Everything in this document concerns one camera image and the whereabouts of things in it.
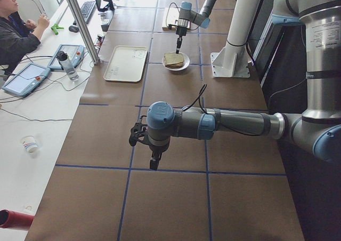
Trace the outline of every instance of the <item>keyboard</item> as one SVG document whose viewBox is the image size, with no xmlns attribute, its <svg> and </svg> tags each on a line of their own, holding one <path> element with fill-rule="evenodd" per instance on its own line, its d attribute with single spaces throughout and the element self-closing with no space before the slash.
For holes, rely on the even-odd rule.
<svg viewBox="0 0 341 241">
<path fill-rule="evenodd" d="M 95 6 L 96 6 L 96 1 L 86 1 L 81 6 L 80 12 L 82 13 L 86 24 L 90 22 Z"/>
</svg>

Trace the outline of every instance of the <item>slice of bread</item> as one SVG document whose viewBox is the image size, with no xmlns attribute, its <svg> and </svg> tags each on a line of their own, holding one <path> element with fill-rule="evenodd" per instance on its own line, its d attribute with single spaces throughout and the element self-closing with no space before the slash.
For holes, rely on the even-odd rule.
<svg viewBox="0 0 341 241">
<path fill-rule="evenodd" d="M 181 68 L 184 62 L 182 53 L 165 53 L 165 66 L 168 68 Z"/>
</svg>

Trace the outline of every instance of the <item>hand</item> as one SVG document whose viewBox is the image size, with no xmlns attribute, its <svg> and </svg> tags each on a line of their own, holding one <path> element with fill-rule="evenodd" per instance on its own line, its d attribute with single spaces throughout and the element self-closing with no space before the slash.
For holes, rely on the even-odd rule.
<svg viewBox="0 0 341 241">
<path fill-rule="evenodd" d="M 31 30 L 37 28 L 37 24 L 32 20 L 27 20 L 27 22 L 25 23 L 25 26 Z"/>
<path fill-rule="evenodd" d="M 38 19 L 38 26 L 46 29 L 50 25 L 50 20 L 46 14 L 41 14 Z"/>
</svg>

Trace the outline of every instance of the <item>black bottle cap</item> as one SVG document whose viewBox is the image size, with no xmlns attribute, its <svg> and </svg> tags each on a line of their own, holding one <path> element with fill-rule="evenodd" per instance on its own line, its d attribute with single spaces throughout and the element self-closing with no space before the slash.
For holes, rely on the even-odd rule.
<svg viewBox="0 0 341 241">
<path fill-rule="evenodd" d="M 64 51 L 59 51 L 56 55 L 56 58 L 60 61 L 65 61 L 68 58 L 68 55 L 64 53 Z"/>
</svg>

